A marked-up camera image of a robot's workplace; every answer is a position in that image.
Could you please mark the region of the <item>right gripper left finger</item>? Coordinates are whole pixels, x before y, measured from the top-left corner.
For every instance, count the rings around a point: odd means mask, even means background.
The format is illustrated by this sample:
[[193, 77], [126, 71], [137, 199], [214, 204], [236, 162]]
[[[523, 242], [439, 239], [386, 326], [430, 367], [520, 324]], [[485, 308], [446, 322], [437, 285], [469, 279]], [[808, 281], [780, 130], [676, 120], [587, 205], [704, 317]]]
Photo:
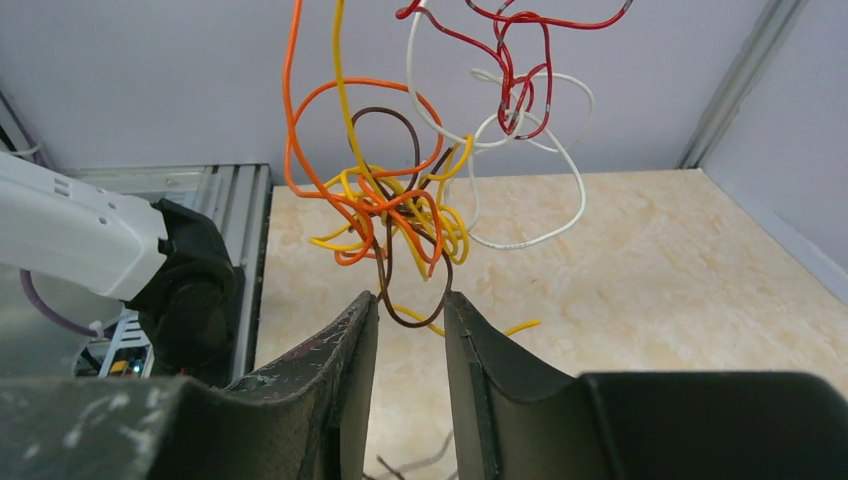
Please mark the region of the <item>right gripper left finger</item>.
[[5, 479], [359, 479], [378, 339], [360, 293], [229, 386], [187, 376], [1, 384]]

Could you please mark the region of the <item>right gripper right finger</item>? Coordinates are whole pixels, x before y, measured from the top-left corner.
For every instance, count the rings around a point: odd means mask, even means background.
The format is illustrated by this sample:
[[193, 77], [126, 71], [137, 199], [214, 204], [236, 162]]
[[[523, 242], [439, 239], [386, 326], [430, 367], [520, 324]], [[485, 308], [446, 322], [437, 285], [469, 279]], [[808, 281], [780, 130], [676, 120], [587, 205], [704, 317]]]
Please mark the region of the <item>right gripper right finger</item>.
[[790, 371], [570, 376], [444, 304], [462, 479], [843, 479], [847, 402]]

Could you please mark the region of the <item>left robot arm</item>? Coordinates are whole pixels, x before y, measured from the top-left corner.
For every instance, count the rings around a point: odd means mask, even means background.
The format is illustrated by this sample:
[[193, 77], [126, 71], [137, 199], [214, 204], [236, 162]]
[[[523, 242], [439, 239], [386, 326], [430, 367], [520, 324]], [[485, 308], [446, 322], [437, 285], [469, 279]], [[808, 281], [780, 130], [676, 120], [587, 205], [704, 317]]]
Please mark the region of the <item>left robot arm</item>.
[[207, 216], [86, 184], [4, 152], [1, 262], [118, 300], [166, 375], [228, 366], [240, 274]]

